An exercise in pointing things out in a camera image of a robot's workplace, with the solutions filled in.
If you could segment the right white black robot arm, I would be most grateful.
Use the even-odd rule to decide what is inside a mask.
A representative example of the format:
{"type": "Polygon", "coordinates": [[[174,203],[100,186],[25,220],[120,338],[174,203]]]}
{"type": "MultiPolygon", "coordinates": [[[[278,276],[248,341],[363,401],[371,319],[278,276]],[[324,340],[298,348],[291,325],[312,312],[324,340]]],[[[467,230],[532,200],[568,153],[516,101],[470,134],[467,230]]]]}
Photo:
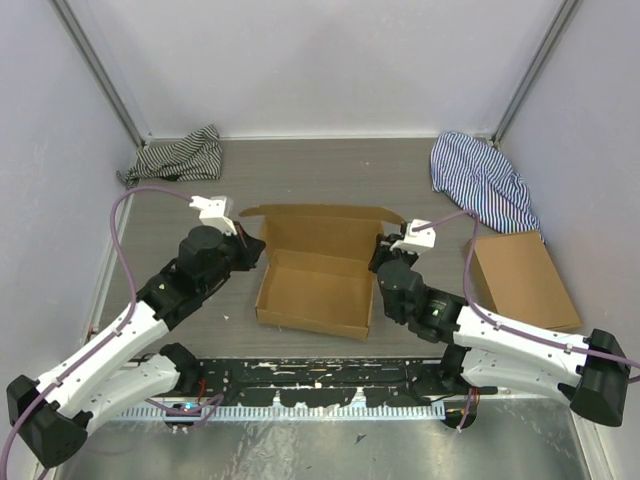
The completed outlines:
{"type": "Polygon", "coordinates": [[[515,389],[556,400],[596,424],[621,426],[630,365],[613,334],[546,330],[429,287],[412,268],[424,250],[399,234],[380,234],[369,269],[386,317],[445,344],[438,375],[447,392],[515,389]]]}

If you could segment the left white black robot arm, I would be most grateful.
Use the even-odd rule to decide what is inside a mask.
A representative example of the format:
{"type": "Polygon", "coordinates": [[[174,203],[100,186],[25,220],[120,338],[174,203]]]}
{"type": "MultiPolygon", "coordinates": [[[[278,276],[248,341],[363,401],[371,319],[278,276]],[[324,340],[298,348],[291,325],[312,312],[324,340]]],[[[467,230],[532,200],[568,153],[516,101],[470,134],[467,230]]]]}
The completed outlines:
{"type": "Polygon", "coordinates": [[[234,272],[255,268],[264,241],[236,229],[189,231],[178,254],[135,294],[105,330],[36,379],[25,375],[7,387],[11,438],[21,438],[45,469],[73,457],[102,424],[159,394],[194,394],[203,373],[179,343],[164,346],[138,366],[121,368],[148,345],[202,307],[234,272]]]}

